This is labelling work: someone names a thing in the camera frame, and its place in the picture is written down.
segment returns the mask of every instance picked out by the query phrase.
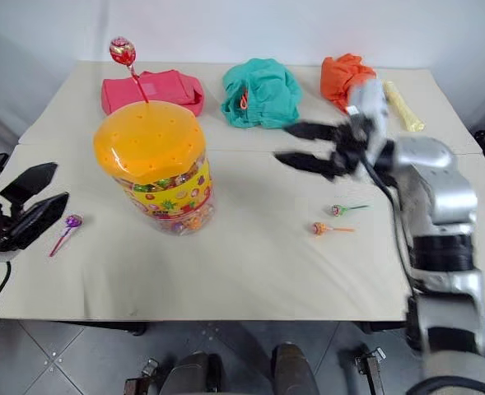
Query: purple lollipop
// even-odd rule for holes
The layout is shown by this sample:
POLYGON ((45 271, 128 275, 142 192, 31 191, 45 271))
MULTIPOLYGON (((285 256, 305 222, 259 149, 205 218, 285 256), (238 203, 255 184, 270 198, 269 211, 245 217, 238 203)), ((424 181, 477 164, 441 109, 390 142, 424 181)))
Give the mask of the purple lollipop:
POLYGON ((64 228, 63 234, 59 238, 58 242, 55 244, 54 249, 52 249, 52 252, 49 255, 50 257, 53 257, 55 253, 58 252, 61 242, 64 240, 65 237, 67 237, 67 235, 70 233, 70 230, 81 226, 81 224, 83 223, 83 218, 76 214, 72 214, 71 216, 67 216, 66 223, 67 226, 66 228, 64 228))

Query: yellow foam tube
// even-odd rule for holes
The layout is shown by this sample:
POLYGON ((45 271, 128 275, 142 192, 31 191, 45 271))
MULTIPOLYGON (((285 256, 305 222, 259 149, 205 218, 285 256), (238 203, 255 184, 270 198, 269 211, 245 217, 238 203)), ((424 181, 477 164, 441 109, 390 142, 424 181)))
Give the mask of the yellow foam tube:
POLYGON ((398 114, 405 123, 407 130, 409 132, 421 132, 425 128, 425 123, 408 107, 403 97, 399 94, 396 85, 392 81, 384 81, 383 89, 389 103, 398 110, 398 114))

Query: candy jar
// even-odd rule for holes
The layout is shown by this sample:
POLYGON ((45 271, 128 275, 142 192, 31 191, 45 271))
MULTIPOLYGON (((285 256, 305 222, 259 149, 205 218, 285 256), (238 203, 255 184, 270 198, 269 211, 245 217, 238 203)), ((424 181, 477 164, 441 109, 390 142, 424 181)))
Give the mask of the candy jar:
POLYGON ((127 105, 94 136, 96 158, 156 227, 201 229, 214 212, 205 138, 191 111, 162 101, 127 105))

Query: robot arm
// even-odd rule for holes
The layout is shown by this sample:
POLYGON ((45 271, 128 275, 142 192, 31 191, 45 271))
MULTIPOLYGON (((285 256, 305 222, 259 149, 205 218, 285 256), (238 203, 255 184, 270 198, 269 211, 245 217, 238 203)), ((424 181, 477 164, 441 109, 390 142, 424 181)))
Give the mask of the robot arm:
POLYGON ((409 393, 445 386, 482 389, 485 303, 482 273, 473 261, 476 195, 443 143, 428 137, 386 139, 388 112, 379 80, 357 88, 347 111, 350 120, 343 125, 298 123, 285 128, 298 137, 334 141, 336 149, 328 160, 302 152, 276 157, 330 180, 370 175, 393 204, 396 242, 411 290, 408 343, 423 354, 426 380, 409 393), (396 188, 399 199, 388 186, 396 188), (399 235, 404 235, 408 259, 399 235))
POLYGON ((7 263, 7 274, 0 285, 0 292, 10 276, 10 260, 63 215, 68 193, 49 197, 27 210, 24 208, 28 199, 48 186, 56 169, 55 163, 30 167, 0 192, 11 203, 9 216, 3 214, 0 203, 0 262, 7 263))

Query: green cloth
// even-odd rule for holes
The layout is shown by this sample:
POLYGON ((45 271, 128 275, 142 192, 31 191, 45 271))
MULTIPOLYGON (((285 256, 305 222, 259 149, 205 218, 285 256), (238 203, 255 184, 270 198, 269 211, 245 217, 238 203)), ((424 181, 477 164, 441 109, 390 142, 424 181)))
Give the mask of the green cloth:
POLYGON ((299 118, 301 88, 275 59, 251 59, 234 66, 222 82, 227 98, 220 109, 233 126, 250 128, 260 124, 264 128, 281 128, 299 118), (248 109, 241 109, 240 98, 246 89, 248 109))

